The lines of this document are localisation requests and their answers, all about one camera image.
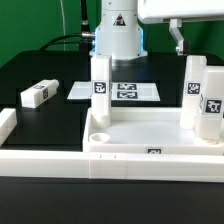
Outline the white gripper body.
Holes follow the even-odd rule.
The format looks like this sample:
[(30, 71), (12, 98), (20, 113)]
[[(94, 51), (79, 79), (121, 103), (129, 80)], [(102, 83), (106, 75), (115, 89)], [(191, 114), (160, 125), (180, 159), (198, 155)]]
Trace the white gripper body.
[(138, 18), (144, 24), (224, 20), (224, 0), (138, 0)]

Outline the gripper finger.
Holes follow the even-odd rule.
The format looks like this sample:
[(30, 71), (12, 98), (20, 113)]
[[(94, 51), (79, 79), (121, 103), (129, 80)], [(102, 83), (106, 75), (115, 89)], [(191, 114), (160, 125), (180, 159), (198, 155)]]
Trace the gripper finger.
[(186, 56), (189, 54), (190, 44), (184, 39), (180, 32), (182, 27), (181, 19), (171, 19), (169, 21), (169, 32), (176, 42), (176, 52), (178, 56)]

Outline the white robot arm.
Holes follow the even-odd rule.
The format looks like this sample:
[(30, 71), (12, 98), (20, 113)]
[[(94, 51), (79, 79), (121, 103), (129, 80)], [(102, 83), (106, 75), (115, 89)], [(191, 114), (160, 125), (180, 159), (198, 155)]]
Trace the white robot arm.
[(143, 24), (169, 24), (178, 55), (189, 52), (179, 31), (183, 22), (224, 20), (224, 0), (101, 0), (101, 22), (95, 29), (94, 55), (115, 61), (146, 57)]

